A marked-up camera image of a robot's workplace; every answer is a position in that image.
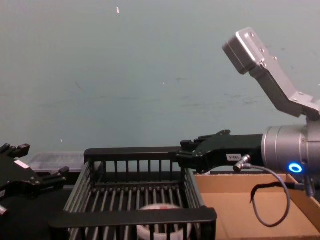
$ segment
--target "gray-green wall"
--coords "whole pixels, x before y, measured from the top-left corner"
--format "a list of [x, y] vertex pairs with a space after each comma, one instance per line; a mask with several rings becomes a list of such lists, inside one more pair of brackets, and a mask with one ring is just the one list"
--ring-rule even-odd
[[319, 25], [318, 0], [0, 0], [0, 142], [31, 158], [304, 123], [221, 47], [253, 27], [318, 98]]

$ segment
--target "white label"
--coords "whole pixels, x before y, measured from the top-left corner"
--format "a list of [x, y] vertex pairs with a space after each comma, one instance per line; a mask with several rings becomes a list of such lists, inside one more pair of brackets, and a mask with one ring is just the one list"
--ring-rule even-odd
[[20, 160], [17, 160], [17, 161], [14, 161], [16, 164], [18, 164], [20, 167], [24, 168], [24, 169], [28, 169], [29, 166], [27, 164], [25, 164], [24, 162], [20, 161]]
[[0, 198], [4, 197], [6, 195], [6, 190], [0, 191]]
[[240, 161], [242, 158], [241, 154], [227, 154], [226, 155], [226, 159], [228, 161], [235, 161], [235, 162], [238, 162]]

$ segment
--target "black metal basket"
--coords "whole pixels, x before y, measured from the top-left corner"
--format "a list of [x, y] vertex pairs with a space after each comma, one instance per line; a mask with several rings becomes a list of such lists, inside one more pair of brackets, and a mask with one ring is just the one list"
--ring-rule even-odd
[[[49, 222], [52, 239], [136, 240], [137, 226], [143, 225], [151, 240], [154, 233], [169, 240], [178, 230], [186, 240], [188, 224], [192, 225], [189, 239], [215, 239], [217, 214], [204, 206], [193, 172], [175, 163], [178, 149], [86, 150], [83, 170], [64, 211]], [[140, 210], [156, 203], [180, 209]]]

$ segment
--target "brown cardboard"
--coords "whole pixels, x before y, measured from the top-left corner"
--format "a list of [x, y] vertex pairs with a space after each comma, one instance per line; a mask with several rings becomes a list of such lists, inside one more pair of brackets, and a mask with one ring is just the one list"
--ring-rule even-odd
[[[284, 174], [281, 178], [295, 181]], [[250, 192], [257, 184], [275, 182], [272, 175], [196, 175], [195, 179], [204, 204], [217, 212], [217, 240], [320, 239], [320, 204], [302, 191], [290, 191], [290, 211], [280, 225], [270, 228], [258, 221]], [[279, 220], [287, 204], [280, 187], [258, 190], [255, 201], [259, 215], [267, 223]]]

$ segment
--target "cable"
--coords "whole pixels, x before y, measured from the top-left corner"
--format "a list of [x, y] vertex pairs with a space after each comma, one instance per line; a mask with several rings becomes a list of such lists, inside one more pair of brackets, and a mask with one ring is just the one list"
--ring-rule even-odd
[[286, 195], [286, 209], [285, 209], [285, 212], [283, 214], [283, 216], [280, 218], [280, 220], [278, 220], [277, 222], [273, 223], [273, 224], [268, 224], [268, 223], [265, 223], [261, 217], [259, 216], [258, 214], [258, 210], [257, 210], [257, 206], [256, 206], [256, 202], [255, 202], [255, 199], [253, 198], [252, 199], [252, 204], [253, 204], [253, 209], [254, 209], [254, 213], [256, 215], [256, 218], [259, 220], [259, 222], [261, 224], [263, 224], [264, 226], [266, 227], [269, 227], [269, 228], [273, 228], [273, 227], [276, 227], [278, 226], [279, 224], [281, 224], [285, 219], [286, 217], [288, 216], [288, 213], [289, 213], [289, 209], [290, 209], [290, 194], [289, 194], [289, 190], [285, 184], [285, 182], [281, 179], [281, 177], [279, 177], [274, 171], [268, 169], [268, 168], [265, 168], [263, 166], [254, 166], [254, 165], [251, 165], [249, 163], [245, 163], [243, 165], [243, 169], [257, 169], [257, 170], [262, 170], [262, 171], [265, 171], [265, 172], [268, 172], [270, 174], [272, 174], [282, 185], [284, 191], [285, 191], [285, 195]]

